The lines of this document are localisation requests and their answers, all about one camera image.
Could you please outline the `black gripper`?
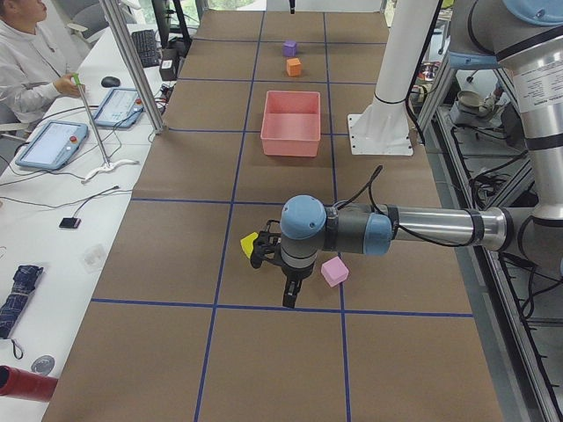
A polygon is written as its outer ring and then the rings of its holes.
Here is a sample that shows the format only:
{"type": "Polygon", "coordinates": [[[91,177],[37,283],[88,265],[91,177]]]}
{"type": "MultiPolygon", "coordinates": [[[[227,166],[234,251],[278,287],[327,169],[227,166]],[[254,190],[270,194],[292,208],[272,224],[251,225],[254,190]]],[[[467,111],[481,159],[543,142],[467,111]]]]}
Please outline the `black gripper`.
{"type": "MultiPolygon", "coordinates": [[[[273,266],[282,266],[281,258],[281,234],[271,231],[273,223],[279,221],[267,221],[263,230],[252,242],[252,253],[250,263],[252,268],[261,268],[264,262],[273,266]]],[[[300,293],[303,280],[300,278],[286,279],[282,298],[284,308],[294,308],[300,293]]]]}

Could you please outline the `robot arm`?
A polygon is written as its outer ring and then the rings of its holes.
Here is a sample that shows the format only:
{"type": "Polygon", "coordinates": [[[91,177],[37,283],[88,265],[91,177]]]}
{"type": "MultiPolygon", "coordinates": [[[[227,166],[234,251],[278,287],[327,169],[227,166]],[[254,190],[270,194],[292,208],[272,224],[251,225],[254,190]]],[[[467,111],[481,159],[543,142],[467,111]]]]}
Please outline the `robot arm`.
{"type": "Polygon", "coordinates": [[[459,1],[450,61],[460,69],[510,71],[536,182],[533,208],[454,210],[359,204],[324,206],[309,195],[286,202],[277,233],[261,231],[250,263],[279,266],[282,303],[296,304],[319,251],[385,254],[391,241],[507,251],[549,273],[562,272],[562,4],[559,1],[459,1]]]}

